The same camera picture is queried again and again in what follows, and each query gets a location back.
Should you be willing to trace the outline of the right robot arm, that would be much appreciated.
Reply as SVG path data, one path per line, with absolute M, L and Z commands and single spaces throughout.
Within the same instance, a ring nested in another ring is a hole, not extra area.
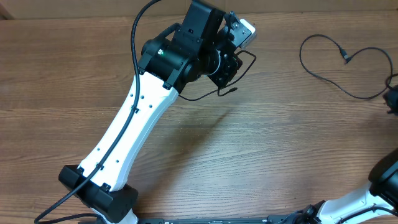
M 361 223 L 380 216 L 397 216 L 397 149 L 371 170 L 369 182 L 345 196 L 309 205 L 282 223 Z

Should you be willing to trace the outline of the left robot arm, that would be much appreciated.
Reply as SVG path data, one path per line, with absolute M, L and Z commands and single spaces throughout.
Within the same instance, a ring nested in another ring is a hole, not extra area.
M 148 40 L 134 58 L 135 78 L 109 128 L 78 164 L 66 165 L 59 181 L 87 207 L 96 223 L 136 223 L 137 190 L 127 184 L 133 162 L 156 122 L 187 83 L 208 77 L 233 91 L 238 55 L 255 27 L 233 12 L 193 1 L 182 23 Z

